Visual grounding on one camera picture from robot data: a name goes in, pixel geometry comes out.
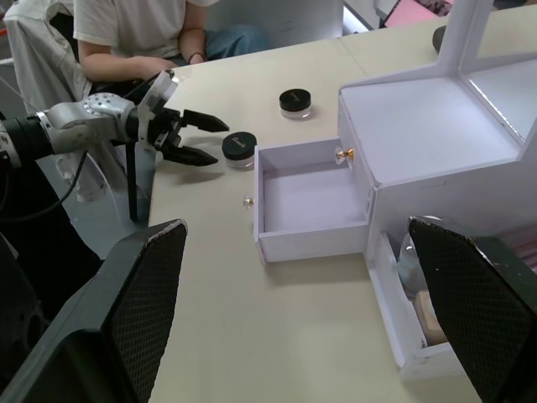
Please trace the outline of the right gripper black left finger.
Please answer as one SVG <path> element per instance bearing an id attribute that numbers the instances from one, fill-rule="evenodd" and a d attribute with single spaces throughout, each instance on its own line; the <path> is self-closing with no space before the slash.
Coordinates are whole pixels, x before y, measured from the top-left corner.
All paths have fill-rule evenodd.
<path id="1" fill-rule="evenodd" d="M 148 401 L 174 320 L 186 237 L 186 222 L 175 219 L 121 239 L 52 321 L 3 245 L 2 401 Z"/>

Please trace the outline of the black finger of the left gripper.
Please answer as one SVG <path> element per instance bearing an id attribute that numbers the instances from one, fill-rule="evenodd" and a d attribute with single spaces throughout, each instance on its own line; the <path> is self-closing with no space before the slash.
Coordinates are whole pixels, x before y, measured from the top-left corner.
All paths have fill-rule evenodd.
<path id="1" fill-rule="evenodd" d="M 181 165 L 205 167 L 214 165 L 218 159 L 206 153 L 201 149 L 195 149 L 188 146 L 177 147 L 165 144 L 162 148 L 164 160 L 175 162 Z"/>
<path id="2" fill-rule="evenodd" d="M 187 109 L 184 110 L 182 116 L 182 126 L 193 126 L 209 133 L 221 133 L 230 130 L 230 127 L 216 116 Z"/>

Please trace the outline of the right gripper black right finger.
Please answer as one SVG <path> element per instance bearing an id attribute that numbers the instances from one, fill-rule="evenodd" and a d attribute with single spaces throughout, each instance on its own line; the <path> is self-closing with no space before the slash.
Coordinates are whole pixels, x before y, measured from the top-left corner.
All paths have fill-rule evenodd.
<path id="1" fill-rule="evenodd" d="M 536 400 L 536 274 L 500 238 L 412 216 L 439 323 L 484 402 Z"/>

